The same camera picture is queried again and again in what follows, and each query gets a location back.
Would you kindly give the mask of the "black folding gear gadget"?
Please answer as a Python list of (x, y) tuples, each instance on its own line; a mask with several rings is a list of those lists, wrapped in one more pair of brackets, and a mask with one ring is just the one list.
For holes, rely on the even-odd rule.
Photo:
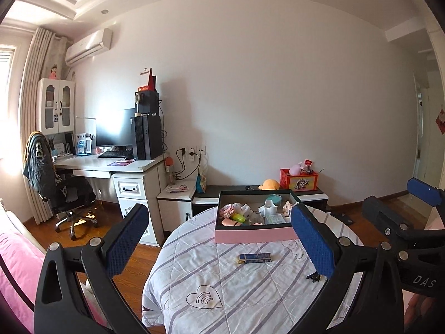
[(317, 272), (314, 272), (306, 277), (307, 280), (311, 280), (312, 282), (318, 282), (321, 279), (321, 275)]

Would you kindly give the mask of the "blue rectangular card box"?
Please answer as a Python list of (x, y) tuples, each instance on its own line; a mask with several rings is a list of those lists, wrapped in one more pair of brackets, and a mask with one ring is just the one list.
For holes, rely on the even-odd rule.
[(269, 252), (240, 254), (238, 256), (239, 264), (264, 263), (264, 262), (271, 262), (271, 260), (272, 260), (272, 255)]

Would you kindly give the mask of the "pink white small figurine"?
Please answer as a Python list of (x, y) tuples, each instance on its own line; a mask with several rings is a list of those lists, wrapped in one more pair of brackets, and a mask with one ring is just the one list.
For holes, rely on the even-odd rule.
[(291, 212), (293, 207), (295, 206), (294, 203), (291, 203), (290, 201), (287, 201), (284, 206), (282, 207), (282, 215), (285, 218), (290, 218)]

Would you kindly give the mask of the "white glass door cabinet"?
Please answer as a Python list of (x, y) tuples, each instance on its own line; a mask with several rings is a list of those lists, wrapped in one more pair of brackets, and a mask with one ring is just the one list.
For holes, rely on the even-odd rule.
[(75, 83), (42, 78), (38, 82), (37, 128), (44, 135), (74, 131)]

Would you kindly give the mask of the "beige curtain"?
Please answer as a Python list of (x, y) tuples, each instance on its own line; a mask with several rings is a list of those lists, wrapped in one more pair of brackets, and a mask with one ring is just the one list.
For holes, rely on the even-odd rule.
[[(19, 98), (19, 126), (23, 158), (27, 156), (26, 143), (36, 128), (36, 108), (38, 98), (38, 82), (41, 79), (44, 61), (48, 55), (55, 33), (38, 28), (31, 40), (23, 70)], [(31, 208), (32, 217), (37, 225), (52, 217), (51, 210), (31, 187), (29, 180), (23, 178), (26, 196)]]

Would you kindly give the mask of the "white pink block toy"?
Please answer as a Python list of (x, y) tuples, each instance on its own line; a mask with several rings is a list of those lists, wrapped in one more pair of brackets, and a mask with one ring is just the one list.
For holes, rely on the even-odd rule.
[(251, 209), (251, 207), (247, 203), (245, 203), (244, 205), (241, 206), (241, 214), (245, 219), (250, 219), (250, 217), (252, 216), (252, 214), (254, 214), (254, 212)]

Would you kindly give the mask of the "white booklet in box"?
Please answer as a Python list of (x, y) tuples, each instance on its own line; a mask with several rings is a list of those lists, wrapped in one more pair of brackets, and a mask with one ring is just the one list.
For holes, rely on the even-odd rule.
[(280, 225), (286, 223), (286, 219), (284, 219), (284, 216), (282, 214), (274, 214), (274, 215), (268, 215), (265, 218), (265, 224), (266, 225)]

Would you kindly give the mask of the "black keyboard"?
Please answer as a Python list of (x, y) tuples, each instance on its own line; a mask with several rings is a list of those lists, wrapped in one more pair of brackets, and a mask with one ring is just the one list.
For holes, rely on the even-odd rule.
[(108, 151), (97, 156), (98, 159), (133, 159), (134, 155), (132, 151)]

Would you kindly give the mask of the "yellow highlighter pen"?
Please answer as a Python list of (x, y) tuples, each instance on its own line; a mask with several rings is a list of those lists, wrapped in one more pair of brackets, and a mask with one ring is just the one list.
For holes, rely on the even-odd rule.
[(246, 218), (242, 214), (239, 214), (239, 213), (232, 214), (231, 219), (234, 221), (237, 221), (239, 223), (244, 223), (246, 221)]

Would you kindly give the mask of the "pink bed cover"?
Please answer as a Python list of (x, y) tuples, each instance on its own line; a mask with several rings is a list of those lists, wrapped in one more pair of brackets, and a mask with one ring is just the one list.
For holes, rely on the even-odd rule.
[[(1, 257), (26, 297), (35, 301), (45, 250), (11, 211), (1, 211)], [(20, 298), (4, 272), (1, 273), (1, 294), (31, 333), (34, 314)]]

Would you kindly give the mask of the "black computer tower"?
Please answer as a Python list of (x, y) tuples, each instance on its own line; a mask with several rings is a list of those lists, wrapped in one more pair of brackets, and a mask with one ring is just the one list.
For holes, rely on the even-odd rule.
[(130, 118), (133, 157), (150, 161), (163, 152), (160, 116), (141, 115)]

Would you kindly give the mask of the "black speaker box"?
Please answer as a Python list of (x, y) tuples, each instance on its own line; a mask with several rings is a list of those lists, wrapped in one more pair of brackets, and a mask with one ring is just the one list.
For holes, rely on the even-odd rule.
[(159, 115), (159, 93), (153, 90), (142, 90), (135, 93), (137, 113)]

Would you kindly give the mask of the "red toy box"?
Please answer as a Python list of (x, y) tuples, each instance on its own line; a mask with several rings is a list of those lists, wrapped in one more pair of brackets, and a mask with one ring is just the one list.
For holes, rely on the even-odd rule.
[(280, 187), (292, 191), (315, 191), (318, 185), (318, 174), (303, 173), (299, 176), (290, 175), (289, 169), (280, 169)]

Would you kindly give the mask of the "pink plush toy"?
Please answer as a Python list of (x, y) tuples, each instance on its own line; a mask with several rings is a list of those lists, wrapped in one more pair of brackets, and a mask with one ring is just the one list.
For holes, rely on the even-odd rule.
[(298, 163), (293, 165), (290, 169), (288, 174), (291, 176), (299, 176), (302, 172), (302, 163)]

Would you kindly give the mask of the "orange plush toy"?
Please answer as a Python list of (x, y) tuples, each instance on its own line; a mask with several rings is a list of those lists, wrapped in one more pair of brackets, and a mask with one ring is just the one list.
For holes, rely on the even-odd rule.
[(265, 180), (263, 184), (258, 187), (258, 189), (262, 191), (279, 190), (279, 188), (280, 188), (280, 183), (273, 179)]

